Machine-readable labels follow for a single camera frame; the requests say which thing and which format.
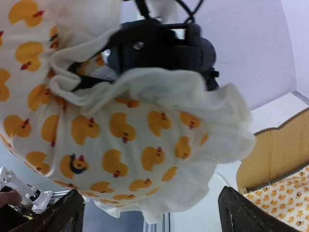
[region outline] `white mechanical part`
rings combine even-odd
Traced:
[[[52,198],[52,191],[41,191],[36,187],[25,184],[12,170],[2,166],[0,168],[0,187],[8,186],[16,190],[20,195],[25,196],[33,203],[32,210],[35,213],[42,213],[46,210]]]

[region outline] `black camera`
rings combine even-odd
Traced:
[[[219,72],[213,68],[214,47],[200,37],[200,26],[195,23],[163,25],[156,19],[125,23],[94,56],[103,52],[107,55],[107,65],[118,75],[134,68],[189,70],[204,77],[208,91],[218,87],[215,78]],[[80,63],[74,63],[69,71],[76,73],[79,66]],[[106,81],[80,77],[82,81],[75,90]]]

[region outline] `gray floor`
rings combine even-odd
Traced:
[[[96,207],[93,201],[86,203],[84,213],[85,232],[142,232],[144,218],[141,212],[121,213],[119,219]]]

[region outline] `duck print fabric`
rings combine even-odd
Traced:
[[[309,232],[309,166],[245,197],[278,220]]]
[[[97,21],[112,18],[115,29],[97,38],[63,29],[55,12],[70,5],[55,11],[52,2],[10,0],[0,9],[0,135],[34,172],[114,217],[139,210],[157,223],[207,194],[216,163],[249,155],[250,113],[232,85],[209,93],[198,73],[151,68],[71,92],[79,83],[72,63],[86,75],[106,65],[94,54],[117,30],[121,0],[101,3]],[[83,15],[89,3],[79,3]]]

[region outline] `white ruffle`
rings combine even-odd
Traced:
[[[180,212],[197,204],[208,192],[208,182],[217,163],[228,163],[248,156],[255,137],[248,132],[250,112],[233,85],[206,92],[200,74],[190,71],[167,71],[159,68],[133,69],[111,85],[100,83],[90,91],[71,93],[79,77],[66,71],[74,61],[85,61],[100,50],[109,31],[88,43],[56,52],[51,65],[57,76],[50,81],[53,93],[92,115],[116,97],[154,103],[170,110],[187,112],[200,118],[207,128],[209,140],[200,152],[160,191],[124,208],[98,207],[118,218],[124,211],[140,210],[149,224],[161,220],[164,212]]]

